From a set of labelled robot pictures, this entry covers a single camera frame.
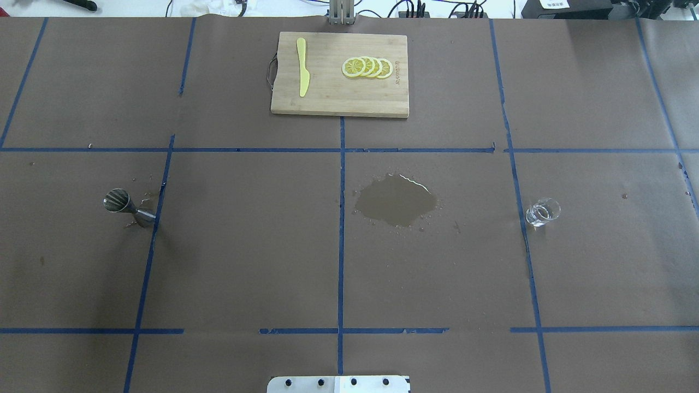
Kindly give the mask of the bamboo cutting board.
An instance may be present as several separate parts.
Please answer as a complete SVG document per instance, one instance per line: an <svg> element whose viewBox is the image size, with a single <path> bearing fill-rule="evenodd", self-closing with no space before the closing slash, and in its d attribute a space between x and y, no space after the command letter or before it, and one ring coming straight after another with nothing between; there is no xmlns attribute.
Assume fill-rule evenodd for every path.
<svg viewBox="0 0 699 393"><path fill-rule="evenodd" d="M299 57L295 42L307 42L310 86L299 97ZM342 74L350 57L384 58L394 70L385 79ZM374 33L281 32L270 110L285 115L407 118L410 114L408 40Z"/></svg>

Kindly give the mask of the clear glass cup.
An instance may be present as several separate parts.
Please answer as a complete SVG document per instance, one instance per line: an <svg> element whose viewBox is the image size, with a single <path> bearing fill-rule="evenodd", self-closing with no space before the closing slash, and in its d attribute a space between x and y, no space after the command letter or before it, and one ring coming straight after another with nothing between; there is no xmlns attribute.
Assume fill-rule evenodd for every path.
<svg viewBox="0 0 699 393"><path fill-rule="evenodd" d="M542 198L527 209L524 217L530 226L543 227L549 222L556 221L560 214L561 206L556 199Z"/></svg>

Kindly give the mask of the aluminium frame post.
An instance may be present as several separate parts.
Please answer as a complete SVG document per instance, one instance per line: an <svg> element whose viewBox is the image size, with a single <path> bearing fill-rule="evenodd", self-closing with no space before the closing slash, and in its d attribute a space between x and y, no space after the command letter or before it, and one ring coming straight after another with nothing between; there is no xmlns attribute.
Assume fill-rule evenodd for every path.
<svg viewBox="0 0 699 393"><path fill-rule="evenodd" d="M329 0L330 25L353 25L356 21L355 1Z"/></svg>

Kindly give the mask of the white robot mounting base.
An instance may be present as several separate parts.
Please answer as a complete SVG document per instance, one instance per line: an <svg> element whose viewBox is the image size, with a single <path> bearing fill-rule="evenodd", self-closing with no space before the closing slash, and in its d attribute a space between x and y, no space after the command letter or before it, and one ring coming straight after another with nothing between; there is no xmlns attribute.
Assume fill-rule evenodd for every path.
<svg viewBox="0 0 699 393"><path fill-rule="evenodd" d="M270 379L267 392L410 392L408 376L279 376Z"/></svg>

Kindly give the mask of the crumpled white tissues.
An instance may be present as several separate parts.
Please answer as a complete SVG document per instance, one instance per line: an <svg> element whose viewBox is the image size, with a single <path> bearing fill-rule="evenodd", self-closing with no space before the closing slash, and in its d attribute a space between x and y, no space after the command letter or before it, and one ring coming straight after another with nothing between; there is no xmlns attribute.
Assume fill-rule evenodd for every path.
<svg viewBox="0 0 699 393"><path fill-rule="evenodd" d="M187 1L180 7L180 16L198 17L214 14L242 17L248 11L249 1Z"/></svg>

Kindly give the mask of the yellow plastic knife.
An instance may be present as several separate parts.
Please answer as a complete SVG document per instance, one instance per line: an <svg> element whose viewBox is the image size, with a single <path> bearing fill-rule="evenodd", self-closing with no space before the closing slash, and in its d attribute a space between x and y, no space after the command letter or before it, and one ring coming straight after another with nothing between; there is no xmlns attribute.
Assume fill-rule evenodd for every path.
<svg viewBox="0 0 699 393"><path fill-rule="evenodd" d="M307 42L305 38L297 38L295 47L297 47L299 57L299 97L304 98L310 86L310 72L306 66Z"/></svg>

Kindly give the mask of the steel jigger measuring cup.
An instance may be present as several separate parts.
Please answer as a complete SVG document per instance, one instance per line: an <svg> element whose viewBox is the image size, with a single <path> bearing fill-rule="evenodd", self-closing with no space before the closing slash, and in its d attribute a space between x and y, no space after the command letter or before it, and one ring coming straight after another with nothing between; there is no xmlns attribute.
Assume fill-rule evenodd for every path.
<svg viewBox="0 0 699 393"><path fill-rule="evenodd" d="M109 212L125 212L133 217L133 221L140 227L151 227L155 224L156 214L152 209L145 207L142 200L140 206L136 206L130 194L122 188L114 188L103 197L103 207Z"/></svg>

